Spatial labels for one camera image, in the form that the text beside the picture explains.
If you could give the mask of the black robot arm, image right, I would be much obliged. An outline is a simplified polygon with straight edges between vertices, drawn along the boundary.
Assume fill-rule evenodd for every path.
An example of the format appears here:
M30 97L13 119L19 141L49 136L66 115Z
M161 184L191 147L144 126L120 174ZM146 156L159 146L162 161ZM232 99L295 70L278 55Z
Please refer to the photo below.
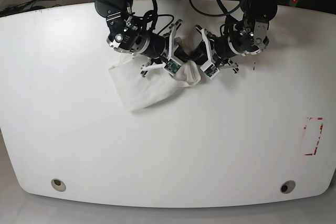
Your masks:
M204 13L189 0L192 9L203 16L225 17L225 22L220 27L220 36L207 35L214 65L225 65L230 58L237 55L245 56L264 51L269 44L269 22L277 13L277 0L240 0L230 11L221 0L216 1L222 14Z

